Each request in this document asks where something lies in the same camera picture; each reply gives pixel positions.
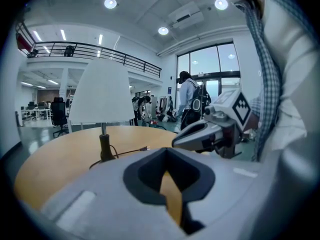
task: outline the lamp base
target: lamp base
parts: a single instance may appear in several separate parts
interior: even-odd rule
[[[101,162],[103,163],[115,159],[110,149],[110,135],[100,135],[99,138],[101,144]]]

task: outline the round wooden table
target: round wooden table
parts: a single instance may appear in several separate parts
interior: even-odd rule
[[[171,147],[176,136],[170,131],[141,126],[108,126],[106,132],[118,153],[145,146],[150,149]],[[39,211],[54,193],[87,172],[89,166],[100,159],[100,134],[100,127],[76,131],[40,147],[24,162],[16,176],[14,191],[17,197]],[[119,159],[132,154],[121,155]],[[160,193],[166,196],[168,212],[179,225],[181,193],[168,173],[162,179]]]

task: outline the plaid shirt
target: plaid shirt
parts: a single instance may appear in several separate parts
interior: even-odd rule
[[[305,13],[295,0],[273,0],[293,17],[310,37],[319,43],[315,29],[307,20]],[[251,32],[261,64],[262,89],[260,95],[251,103],[252,112],[259,117],[259,128],[256,135],[252,161],[260,160],[264,144],[273,129],[277,117],[280,96],[282,94],[282,76],[278,65],[272,59],[264,42],[264,26],[261,13],[253,0],[241,0],[234,4],[245,13],[247,26]]]

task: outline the lamp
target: lamp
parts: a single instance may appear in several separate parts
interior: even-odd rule
[[[78,123],[101,123],[101,161],[115,159],[106,123],[134,118],[128,70],[111,59],[96,58],[83,72],[72,101],[69,119]]]

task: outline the air conditioner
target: air conditioner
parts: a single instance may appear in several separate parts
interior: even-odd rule
[[[195,2],[190,2],[169,14],[174,29],[183,30],[202,22],[205,18]]]

